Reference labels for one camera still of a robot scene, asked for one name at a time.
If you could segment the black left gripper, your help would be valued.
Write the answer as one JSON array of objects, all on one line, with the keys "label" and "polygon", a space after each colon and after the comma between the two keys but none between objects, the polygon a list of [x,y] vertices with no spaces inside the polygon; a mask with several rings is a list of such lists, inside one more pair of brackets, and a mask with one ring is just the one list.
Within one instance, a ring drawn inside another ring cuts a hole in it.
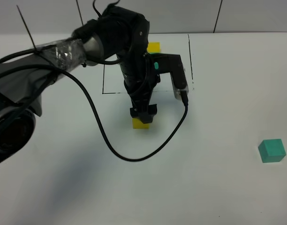
[{"label": "black left gripper", "polygon": [[152,123],[157,114],[157,105],[151,105],[150,100],[153,89],[160,82],[152,54],[144,52],[126,55],[120,52],[117,57],[122,60],[119,65],[124,77],[124,87],[131,100],[131,117],[139,118],[143,124]]}]

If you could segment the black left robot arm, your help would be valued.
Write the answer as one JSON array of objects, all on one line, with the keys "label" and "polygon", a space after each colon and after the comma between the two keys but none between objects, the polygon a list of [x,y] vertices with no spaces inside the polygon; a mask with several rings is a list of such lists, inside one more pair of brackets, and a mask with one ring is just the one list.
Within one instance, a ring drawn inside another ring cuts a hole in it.
[{"label": "black left robot arm", "polygon": [[89,20],[72,36],[10,54],[0,59],[0,163],[30,140],[41,94],[78,66],[118,64],[131,98],[130,114],[144,124],[153,121],[151,94],[160,81],[148,53],[150,23],[137,12],[111,3],[97,20]]}]

